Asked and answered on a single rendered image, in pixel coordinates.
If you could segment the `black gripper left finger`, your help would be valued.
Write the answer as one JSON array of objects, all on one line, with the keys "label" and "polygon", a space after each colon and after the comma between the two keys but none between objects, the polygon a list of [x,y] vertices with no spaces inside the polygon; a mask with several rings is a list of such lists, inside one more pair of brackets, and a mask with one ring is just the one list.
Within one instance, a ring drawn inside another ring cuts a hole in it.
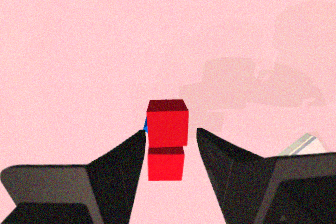
[{"label": "black gripper left finger", "polygon": [[139,130],[87,164],[19,164],[4,168],[0,181],[17,206],[83,203],[94,224],[129,224],[145,157]]}]

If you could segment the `red cube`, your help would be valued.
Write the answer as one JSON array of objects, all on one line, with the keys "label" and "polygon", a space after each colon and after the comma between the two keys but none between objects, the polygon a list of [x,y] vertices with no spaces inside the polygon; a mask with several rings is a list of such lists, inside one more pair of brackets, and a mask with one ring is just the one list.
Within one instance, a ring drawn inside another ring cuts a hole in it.
[{"label": "red cube", "polygon": [[148,181],[182,181],[185,153],[180,147],[148,147]]},{"label": "red cube", "polygon": [[183,99],[149,100],[146,114],[149,148],[187,146],[189,110]]}]

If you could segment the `blue cube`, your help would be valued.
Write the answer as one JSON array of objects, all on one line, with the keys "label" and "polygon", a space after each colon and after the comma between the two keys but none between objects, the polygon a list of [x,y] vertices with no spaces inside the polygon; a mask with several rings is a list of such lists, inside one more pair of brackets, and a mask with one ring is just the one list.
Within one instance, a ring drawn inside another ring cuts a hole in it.
[{"label": "blue cube", "polygon": [[143,130],[145,130],[145,132],[148,134],[148,128],[147,128],[147,116],[146,116],[146,119],[145,119],[145,123],[144,123]]}]

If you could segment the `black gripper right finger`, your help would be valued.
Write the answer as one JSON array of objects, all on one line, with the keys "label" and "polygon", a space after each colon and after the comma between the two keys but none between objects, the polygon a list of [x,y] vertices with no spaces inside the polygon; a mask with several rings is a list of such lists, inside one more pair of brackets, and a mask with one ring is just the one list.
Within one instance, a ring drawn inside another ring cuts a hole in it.
[{"label": "black gripper right finger", "polygon": [[336,174],[336,152],[263,157],[203,128],[196,140],[226,224],[262,224],[284,180]]}]

